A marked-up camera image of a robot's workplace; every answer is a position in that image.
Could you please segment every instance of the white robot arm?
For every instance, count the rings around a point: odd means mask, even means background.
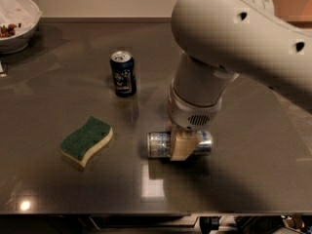
[[[312,36],[274,16],[272,0],[178,0],[172,31],[184,50],[168,113],[185,130],[205,130],[239,74],[312,108]]]

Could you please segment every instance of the can top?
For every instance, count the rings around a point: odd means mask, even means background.
[[[111,55],[111,59],[116,61],[116,62],[127,62],[128,60],[130,60],[133,56],[127,52],[127,51],[118,51],[115,52],[113,55]]]

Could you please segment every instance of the gray countertop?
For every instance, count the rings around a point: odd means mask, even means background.
[[[110,73],[121,49],[136,60],[129,98]],[[310,115],[248,78],[225,92],[211,156],[147,158],[179,52],[168,23],[41,23],[25,50],[0,56],[0,214],[25,201],[28,214],[311,214]],[[59,144],[90,116],[114,136],[82,170]]]

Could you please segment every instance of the sponge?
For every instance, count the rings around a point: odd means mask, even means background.
[[[85,125],[61,142],[60,150],[67,158],[85,168],[91,156],[104,147],[112,136],[110,125],[90,117]]]

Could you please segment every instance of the blue can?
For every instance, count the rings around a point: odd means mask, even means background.
[[[111,55],[110,67],[118,97],[128,98],[137,91],[135,60],[131,53],[118,51]]]

